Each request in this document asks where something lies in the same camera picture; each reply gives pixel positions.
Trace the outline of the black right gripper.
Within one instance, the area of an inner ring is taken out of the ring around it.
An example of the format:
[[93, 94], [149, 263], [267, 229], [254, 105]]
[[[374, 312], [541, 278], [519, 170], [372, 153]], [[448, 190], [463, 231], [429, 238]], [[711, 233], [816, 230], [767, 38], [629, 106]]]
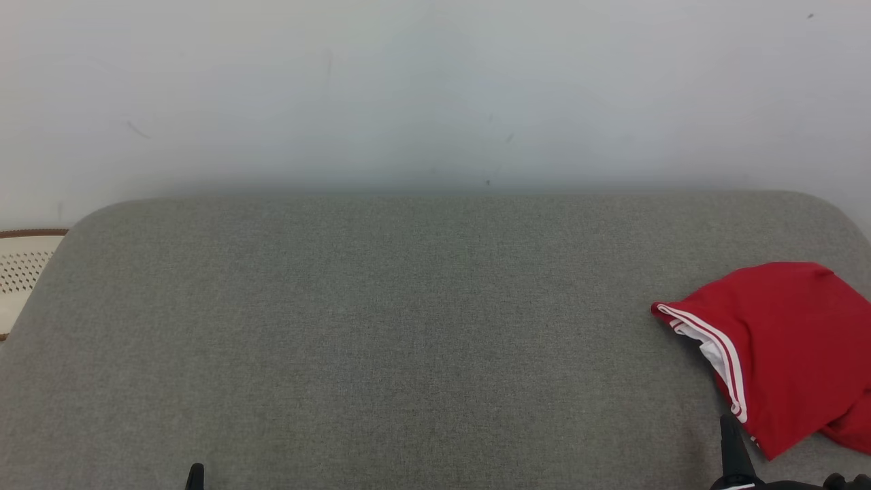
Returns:
[[741, 489], [782, 489], [782, 490], [817, 490], [823, 489], [805, 482], [779, 480], [764, 482], [757, 478], [749, 457], [742, 427], [737, 418], [724, 414], [719, 419], [721, 425], [721, 467], [722, 477], [716, 480], [710, 490], [741, 490]]

